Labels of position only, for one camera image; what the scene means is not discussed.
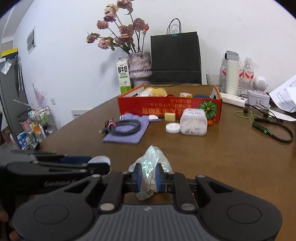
gray thermos lid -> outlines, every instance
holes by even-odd
[[[239,61],[239,54],[234,51],[227,50],[225,53],[225,59]]]

wall vent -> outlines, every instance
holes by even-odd
[[[86,113],[88,111],[89,110],[71,110],[73,120],[77,119],[78,117],[80,117],[81,115],[83,115],[84,113]]]

human hand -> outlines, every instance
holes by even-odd
[[[13,228],[12,220],[9,220],[7,212],[3,209],[2,205],[0,204],[0,222],[4,222],[9,224],[11,228]],[[17,235],[16,231],[12,231],[9,234],[9,239],[11,241],[20,241],[19,236]]]

flower bouquet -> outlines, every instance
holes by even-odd
[[[144,47],[144,39],[146,32],[149,30],[149,25],[144,22],[144,20],[140,18],[136,18],[133,20],[132,12],[133,5],[132,1],[134,0],[117,0],[117,5],[108,4],[105,9],[105,16],[103,20],[99,20],[97,22],[98,29],[109,29],[111,34],[109,37],[102,37],[98,33],[88,34],[86,41],[88,43],[93,43],[97,39],[99,39],[98,46],[101,49],[112,49],[115,50],[116,47],[121,48],[127,54],[130,53],[142,53]],[[126,9],[128,13],[126,15],[130,15],[132,24],[123,25],[117,16],[117,11],[119,9]],[[117,36],[114,31],[110,28],[110,23],[114,23],[120,32],[120,35]],[[136,34],[137,38],[137,46],[134,43],[134,34]],[[143,43],[142,49],[140,46],[140,38],[143,35]]]

gray ribbed panel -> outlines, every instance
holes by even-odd
[[[77,241],[218,241],[194,215],[181,214],[173,205],[123,205],[101,215],[90,232]]]

